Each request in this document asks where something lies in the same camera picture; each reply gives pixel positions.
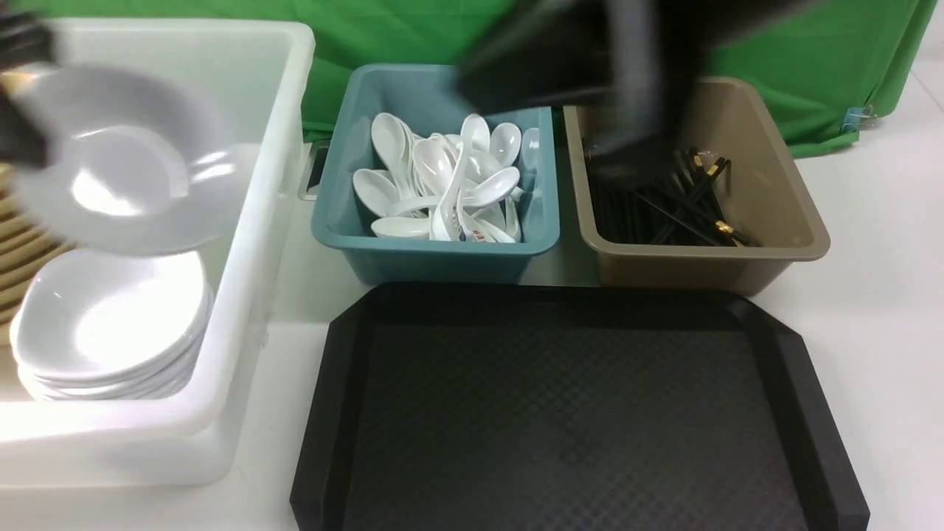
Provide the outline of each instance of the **black plastic serving tray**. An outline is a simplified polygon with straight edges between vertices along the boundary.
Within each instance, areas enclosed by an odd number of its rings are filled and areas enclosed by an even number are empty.
[[[860,531],[802,338],[722,293],[391,283],[331,323],[301,531]]]

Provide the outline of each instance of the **green cloth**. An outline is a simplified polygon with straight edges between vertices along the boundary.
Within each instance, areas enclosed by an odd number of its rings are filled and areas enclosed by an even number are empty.
[[[846,111],[895,109],[936,0],[833,0],[715,54],[764,97],[794,156],[836,151]]]
[[[371,62],[450,63],[512,0],[25,0],[50,16],[300,21],[314,29],[307,138],[330,134],[350,73]],[[760,91],[794,155],[854,142],[850,107],[898,102],[936,0],[830,0],[716,53],[713,73]]]

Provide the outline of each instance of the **binder clip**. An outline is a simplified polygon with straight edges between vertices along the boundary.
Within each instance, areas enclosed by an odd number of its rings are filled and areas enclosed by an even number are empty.
[[[879,117],[871,105],[865,107],[849,107],[846,117],[842,121],[842,132],[857,132],[863,128],[873,128]]]

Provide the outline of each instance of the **tan plate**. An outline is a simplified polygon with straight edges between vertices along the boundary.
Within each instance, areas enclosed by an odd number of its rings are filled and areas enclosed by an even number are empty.
[[[43,235],[43,230],[39,227],[30,227],[18,234],[13,234],[6,240],[0,241],[0,256],[20,248],[29,242]]]
[[[20,311],[21,303],[23,303],[23,297],[20,297],[14,302],[8,302],[6,304],[0,305],[0,322],[9,323],[13,319],[13,316],[15,316],[16,313]]]
[[[59,242],[48,234],[42,234],[40,237],[31,240],[18,248],[12,249],[3,255],[0,255],[0,275],[17,269],[24,264],[35,260],[38,256],[48,251]]]
[[[0,218],[0,241],[7,240],[32,227],[34,227],[33,222],[22,215],[14,215],[7,219]]]
[[[9,322],[0,324],[0,347],[9,347]]]
[[[7,70],[3,74],[0,74],[0,84],[3,85],[5,91],[14,94],[32,81],[34,76],[35,74],[22,70]]]
[[[6,196],[0,199],[0,218],[10,217],[20,212],[20,205],[13,197]]]
[[[33,278],[30,277],[0,292],[0,322],[13,318],[13,315],[16,314],[16,306],[19,306],[20,302],[23,301],[23,295],[26,294],[26,290],[29,289],[29,285],[32,283]],[[12,313],[8,314],[10,307],[13,310]]]
[[[32,279],[36,276],[36,273],[39,272],[40,268],[48,264],[53,258],[56,258],[69,249],[69,246],[64,245],[52,247],[44,254],[37,256],[29,263],[23,264],[16,269],[0,274],[0,297],[2,297],[2,293],[7,289],[7,286],[15,286],[23,281]]]
[[[13,176],[13,167],[9,164],[0,163],[0,188],[3,189],[3,197],[7,196],[7,184],[9,183],[10,177]]]

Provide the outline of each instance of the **white plastic bin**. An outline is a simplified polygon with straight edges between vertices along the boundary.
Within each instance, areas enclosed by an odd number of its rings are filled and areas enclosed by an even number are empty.
[[[259,145],[243,213],[201,250],[216,301],[193,379],[158,401],[31,402],[0,351],[0,487],[202,484],[229,471],[302,170],[314,37],[295,23],[68,19],[66,61],[122,66],[208,92]]]

